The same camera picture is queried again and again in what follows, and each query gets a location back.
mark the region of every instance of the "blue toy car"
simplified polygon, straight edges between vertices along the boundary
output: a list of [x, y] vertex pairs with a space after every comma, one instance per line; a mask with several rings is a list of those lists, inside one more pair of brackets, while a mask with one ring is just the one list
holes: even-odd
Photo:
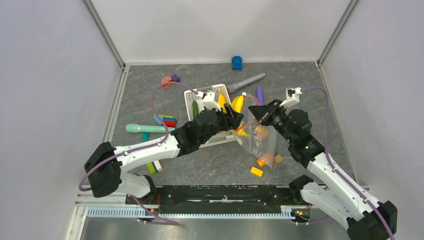
[[231, 59], [232, 69], [240, 70], [243, 68], [243, 62], [241, 56], [235, 56]]

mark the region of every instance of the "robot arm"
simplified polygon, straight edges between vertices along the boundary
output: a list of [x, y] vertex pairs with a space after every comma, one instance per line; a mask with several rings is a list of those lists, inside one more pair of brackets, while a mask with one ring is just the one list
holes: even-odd
[[[325, 149], [311, 134], [312, 123], [308, 114], [294, 109], [286, 114], [286, 109], [299, 102], [301, 88], [286, 89], [287, 99], [275, 99], [264, 106], [249, 106], [258, 122], [264, 126], [273, 126], [289, 143], [288, 150], [293, 159], [320, 178], [331, 193], [323, 190], [311, 178], [303, 175], [289, 186], [297, 199], [315, 205], [339, 222], [352, 240], [385, 240], [389, 237], [382, 222], [370, 206], [384, 217], [393, 233], [396, 232], [397, 209], [390, 202], [381, 203], [376, 197], [365, 191], [336, 164]], [[354, 188], [359, 190], [363, 199]]]
[[88, 176], [93, 196], [101, 198], [118, 192], [142, 198], [154, 187], [153, 182], [149, 177], [130, 174], [128, 171], [156, 160], [190, 154], [218, 132], [236, 129], [243, 115], [227, 103], [224, 104], [224, 113], [216, 102], [217, 95], [219, 92], [215, 90], [199, 92], [205, 109], [192, 121], [172, 131], [163, 143], [160, 142], [164, 137], [130, 146], [112, 147], [110, 142], [100, 144], [84, 165], [86, 173], [105, 159], [112, 156], [115, 158]]

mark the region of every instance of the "white basket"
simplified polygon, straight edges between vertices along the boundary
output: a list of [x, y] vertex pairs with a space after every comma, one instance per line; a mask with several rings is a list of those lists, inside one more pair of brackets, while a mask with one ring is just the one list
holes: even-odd
[[[205, 87], [195, 88], [194, 90], [206, 92], [212, 89], [220, 92], [225, 97], [227, 103], [229, 104], [231, 103], [230, 96], [228, 96], [227, 87], [224, 84], [205, 86]], [[193, 101], [197, 99], [201, 99], [201, 98], [195, 95], [194, 93], [192, 93], [192, 91], [187, 90], [184, 92], [184, 99], [185, 99], [185, 107], [187, 108], [188, 120], [191, 121], [193, 120]], [[207, 141], [205, 144], [202, 144], [200, 147], [204, 148], [204, 147], [209, 147], [213, 145], [228, 143], [235, 140], [237, 139], [233, 136], [233, 134], [231, 134], [230, 131], [221, 131], [215, 136], [211, 137], [209, 141]]]

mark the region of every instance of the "gray plastic pipe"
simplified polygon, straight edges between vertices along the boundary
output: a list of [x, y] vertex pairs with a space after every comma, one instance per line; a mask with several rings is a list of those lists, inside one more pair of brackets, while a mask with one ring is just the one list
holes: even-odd
[[249, 77], [248, 79], [243, 80], [243, 81], [241, 81], [241, 82], [237, 82], [237, 83], [230, 84], [230, 85], [228, 85], [226, 88], [228, 89], [228, 92], [229, 92], [230, 94], [233, 94], [233, 93], [235, 93], [237, 90], [239, 90], [239, 89], [241, 89], [241, 88], [244, 88], [244, 87], [246, 87], [247, 85], [252, 84], [252, 83], [254, 83], [254, 82], [258, 81], [258, 80], [261, 80], [261, 79], [263, 79], [264, 77], [265, 77], [265, 72], [263, 72], [263, 73], [259, 73], [258, 75], [254, 75], [254, 76], [252, 76], [252, 77]]

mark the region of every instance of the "white wall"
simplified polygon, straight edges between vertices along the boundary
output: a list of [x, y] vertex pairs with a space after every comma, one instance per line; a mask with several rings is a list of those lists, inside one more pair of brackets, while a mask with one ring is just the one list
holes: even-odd
[[323, 73], [356, 177], [422, 239], [424, 2], [360, 1]]
[[64, 238], [120, 69], [80, 0], [0, 3], [0, 239]]
[[92, 0], [127, 63], [315, 61], [349, 0]]

